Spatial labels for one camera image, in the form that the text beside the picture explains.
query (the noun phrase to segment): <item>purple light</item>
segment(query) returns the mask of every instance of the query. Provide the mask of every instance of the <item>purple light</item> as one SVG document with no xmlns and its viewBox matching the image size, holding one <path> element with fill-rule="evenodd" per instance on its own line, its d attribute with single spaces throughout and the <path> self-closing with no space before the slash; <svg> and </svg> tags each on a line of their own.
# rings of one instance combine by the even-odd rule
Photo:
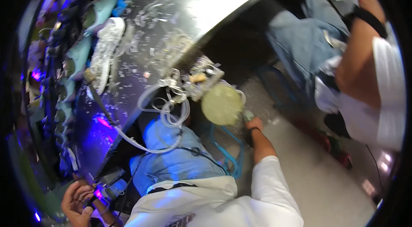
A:
<svg viewBox="0 0 412 227">
<path fill-rule="evenodd" d="M 40 77 L 42 76 L 42 72 L 40 70 L 37 71 L 33 71 L 31 73 L 31 76 L 35 79 L 35 80 L 40 80 Z"/>
<path fill-rule="evenodd" d="M 100 190 L 98 190 L 98 189 L 94 192 L 94 194 L 95 194 L 96 197 L 98 197 L 99 199 L 102 199 L 102 198 L 103 198 L 103 195 L 100 193 Z"/>
<path fill-rule="evenodd" d="M 108 127 L 109 129 L 112 129 L 110 124 L 106 120 L 104 120 L 103 118 L 97 118 L 97 121 L 100 122 L 101 124 L 103 124 L 104 126 Z"/>
</svg>

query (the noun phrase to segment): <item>yellow circular pad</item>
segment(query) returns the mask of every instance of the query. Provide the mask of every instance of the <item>yellow circular pad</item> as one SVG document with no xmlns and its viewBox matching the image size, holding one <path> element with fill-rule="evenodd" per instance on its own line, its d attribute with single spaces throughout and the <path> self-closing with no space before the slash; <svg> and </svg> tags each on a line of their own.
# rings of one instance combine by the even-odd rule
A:
<svg viewBox="0 0 412 227">
<path fill-rule="evenodd" d="M 241 96 L 226 84 L 216 84 L 202 99 L 202 111 L 216 125 L 234 125 L 243 111 Z"/>
</svg>

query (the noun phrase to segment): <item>white sleeve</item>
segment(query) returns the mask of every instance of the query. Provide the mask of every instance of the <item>white sleeve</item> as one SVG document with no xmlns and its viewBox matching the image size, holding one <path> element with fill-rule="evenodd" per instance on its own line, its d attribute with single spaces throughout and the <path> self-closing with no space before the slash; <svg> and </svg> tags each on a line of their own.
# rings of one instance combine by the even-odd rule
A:
<svg viewBox="0 0 412 227">
<path fill-rule="evenodd" d="M 252 172 L 252 199 L 296 211 L 299 208 L 289 192 L 279 159 L 267 156 L 255 165 Z"/>
<path fill-rule="evenodd" d="M 406 88 L 399 47 L 379 37 L 373 38 L 372 45 L 381 97 L 377 142 L 399 151 L 406 124 Z"/>
</svg>

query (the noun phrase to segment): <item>metal table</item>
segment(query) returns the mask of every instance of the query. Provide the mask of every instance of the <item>metal table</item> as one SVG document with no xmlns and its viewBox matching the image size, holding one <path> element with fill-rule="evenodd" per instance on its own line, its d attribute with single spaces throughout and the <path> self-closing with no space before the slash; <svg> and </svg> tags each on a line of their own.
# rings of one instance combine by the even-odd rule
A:
<svg viewBox="0 0 412 227">
<path fill-rule="evenodd" d="M 174 67 L 190 65 L 220 25 L 258 0 L 136 0 L 114 57 L 108 90 L 101 96 L 124 132 L 140 115 L 137 99 L 147 85 Z M 97 103 L 80 89 L 72 149 L 80 173 L 96 178 L 121 141 Z"/>
</svg>

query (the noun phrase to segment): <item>bracelet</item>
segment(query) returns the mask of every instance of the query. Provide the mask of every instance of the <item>bracelet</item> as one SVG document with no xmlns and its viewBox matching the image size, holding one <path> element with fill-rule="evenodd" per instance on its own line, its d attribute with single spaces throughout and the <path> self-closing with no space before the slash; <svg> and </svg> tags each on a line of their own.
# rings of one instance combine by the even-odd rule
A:
<svg viewBox="0 0 412 227">
<path fill-rule="evenodd" d="M 359 8 L 358 6 L 355 6 L 353 13 L 356 17 L 365 21 L 372 28 L 374 28 L 376 32 L 378 32 L 378 34 L 381 36 L 381 38 L 388 37 L 388 33 L 386 32 L 384 24 L 382 24 L 372 13 L 363 8 Z"/>
<path fill-rule="evenodd" d="M 250 134 L 252 134 L 252 131 L 253 131 L 254 129 L 258 129 L 260 132 L 262 132 L 262 131 L 260 130 L 260 128 L 258 128 L 258 127 L 253 127 L 253 128 L 250 129 Z"/>
</svg>

